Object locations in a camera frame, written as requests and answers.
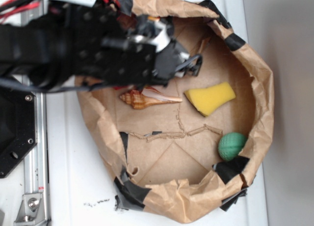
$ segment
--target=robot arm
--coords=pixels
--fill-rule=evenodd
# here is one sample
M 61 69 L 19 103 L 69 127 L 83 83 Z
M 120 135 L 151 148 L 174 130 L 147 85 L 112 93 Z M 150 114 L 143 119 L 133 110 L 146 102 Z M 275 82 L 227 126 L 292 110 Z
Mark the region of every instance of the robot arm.
M 47 14 L 27 26 L 0 25 L 0 86 L 60 92 L 167 85 L 174 76 L 198 75 L 202 58 L 190 57 L 173 38 L 171 18 L 139 16 L 135 28 L 123 29 L 119 11 L 99 7 L 101 1 L 112 0 L 97 0 L 97 7 L 50 0 Z M 13 82 L 13 74 L 28 75 L 33 85 Z M 101 82 L 62 87 L 72 75 Z

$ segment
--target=white wall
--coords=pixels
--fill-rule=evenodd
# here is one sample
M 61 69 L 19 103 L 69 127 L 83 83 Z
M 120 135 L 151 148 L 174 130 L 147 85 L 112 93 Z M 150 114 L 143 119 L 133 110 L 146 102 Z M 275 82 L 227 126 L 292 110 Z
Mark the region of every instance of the white wall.
M 249 43 L 274 71 L 264 161 L 270 226 L 314 225 L 314 0 L 244 0 Z

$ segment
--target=black tape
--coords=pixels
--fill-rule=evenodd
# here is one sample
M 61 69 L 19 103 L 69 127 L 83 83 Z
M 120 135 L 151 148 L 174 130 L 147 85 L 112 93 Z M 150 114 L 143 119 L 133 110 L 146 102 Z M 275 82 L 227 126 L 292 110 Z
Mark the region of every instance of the black tape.
M 123 184 L 118 178 L 114 180 L 114 187 L 118 194 L 116 196 L 117 208 L 142 211 L 145 207 L 143 201 L 151 189 L 142 188 L 132 183 L 125 168 L 122 169 L 121 180 Z
M 162 134 L 162 131 L 153 131 L 152 135 Z
M 233 196 L 222 200 L 222 206 L 220 209 L 223 211 L 229 210 L 229 208 L 232 206 L 232 204 L 236 204 L 239 197 L 245 197 L 247 194 L 247 188 L 243 188 L 239 193 L 234 194 Z
M 245 41 L 232 33 L 225 39 L 225 43 L 231 51 L 236 51 L 245 44 Z
M 219 18 L 217 21 L 225 28 L 232 28 L 231 24 L 226 20 L 226 18 L 221 14 L 221 12 L 218 10 L 217 6 L 211 1 L 211 0 L 204 0 L 201 3 L 199 3 L 200 6 L 207 7 L 213 12 L 215 12 L 217 15 L 219 15 Z
M 121 8 L 120 11 L 128 16 L 132 14 L 133 0 L 118 0 Z
M 236 175 L 242 173 L 249 160 L 249 158 L 237 156 L 231 161 L 220 162 L 214 165 L 213 169 L 217 172 L 221 180 L 227 184 Z
M 128 159 L 128 141 L 129 141 L 129 135 L 125 132 L 120 132 L 120 136 L 123 142 L 124 152 L 126 154 L 126 159 Z

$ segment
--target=cardboard bottom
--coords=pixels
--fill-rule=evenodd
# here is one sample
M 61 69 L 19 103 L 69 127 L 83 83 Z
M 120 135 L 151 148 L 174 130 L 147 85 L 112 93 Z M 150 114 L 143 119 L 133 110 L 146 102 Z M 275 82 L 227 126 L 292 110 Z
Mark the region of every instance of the cardboard bottom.
M 139 186 L 161 184 L 173 179 L 188 179 L 198 184 L 221 162 L 218 142 L 222 135 L 239 132 L 248 135 L 255 117 L 252 78 L 226 47 L 224 41 L 201 18 L 174 19 L 177 40 L 190 54 L 202 53 L 203 65 L 198 77 L 185 76 L 170 81 L 168 87 L 154 86 L 182 103 L 163 104 L 134 110 L 119 96 L 125 90 L 111 88 L 95 92 L 110 112 L 119 132 L 129 133 L 128 172 Z M 236 99 L 203 117 L 184 96 L 190 88 L 204 88 L 229 82 Z M 155 136 L 145 135 L 153 131 Z

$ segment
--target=brown paper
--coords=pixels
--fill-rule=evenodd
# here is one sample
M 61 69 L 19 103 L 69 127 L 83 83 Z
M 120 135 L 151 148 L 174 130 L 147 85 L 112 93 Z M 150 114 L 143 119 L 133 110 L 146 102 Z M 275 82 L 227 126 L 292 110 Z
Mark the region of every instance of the brown paper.
M 132 11 L 175 16 L 176 39 L 191 55 L 203 55 L 199 76 L 175 78 L 168 87 L 155 86 L 164 94 L 181 97 L 182 103 L 134 110 L 119 99 L 125 90 L 107 88 L 78 93 L 81 110 L 110 176 L 120 179 L 126 168 L 132 183 L 151 189 L 143 202 L 145 211 L 189 223 L 252 184 L 272 142 L 272 72 L 247 44 L 231 52 L 224 39 L 233 30 L 213 20 L 218 15 L 208 8 L 182 0 L 133 0 Z M 224 81 L 236 99 L 208 117 L 199 114 L 183 94 Z M 153 131 L 162 133 L 149 135 Z M 127 153 L 119 132 L 129 133 Z M 248 137 L 239 155 L 250 161 L 242 174 L 224 184 L 212 165 L 222 161 L 218 142 L 229 132 Z

